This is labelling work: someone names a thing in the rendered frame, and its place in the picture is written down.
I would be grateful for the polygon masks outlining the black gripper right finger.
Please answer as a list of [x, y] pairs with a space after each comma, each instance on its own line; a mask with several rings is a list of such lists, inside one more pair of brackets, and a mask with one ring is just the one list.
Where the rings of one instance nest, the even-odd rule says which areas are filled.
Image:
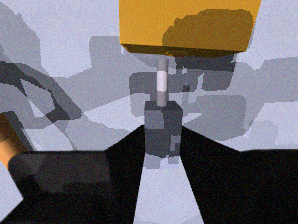
[[204, 224], [247, 224], [267, 180], [298, 178], [298, 149], [238, 151], [184, 126], [179, 155]]

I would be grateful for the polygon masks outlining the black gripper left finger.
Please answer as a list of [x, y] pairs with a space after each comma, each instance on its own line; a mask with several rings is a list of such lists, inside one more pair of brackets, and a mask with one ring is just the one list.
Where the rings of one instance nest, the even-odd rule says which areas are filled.
[[28, 194], [99, 194], [109, 224], [133, 224], [145, 158], [141, 125], [105, 150], [27, 151], [12, 156], [10, 176]]

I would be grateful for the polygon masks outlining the hammer with wooden handle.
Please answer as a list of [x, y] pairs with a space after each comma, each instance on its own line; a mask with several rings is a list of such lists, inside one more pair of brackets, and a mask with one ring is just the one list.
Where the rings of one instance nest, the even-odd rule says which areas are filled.
[[[5, 114], [0, 114], [0, 160], [7, 168], [9, 159], [19, 153], [27, 152], [22, 141], [13, 129]], [[8, 170], [8, 168], [7, 168]]]

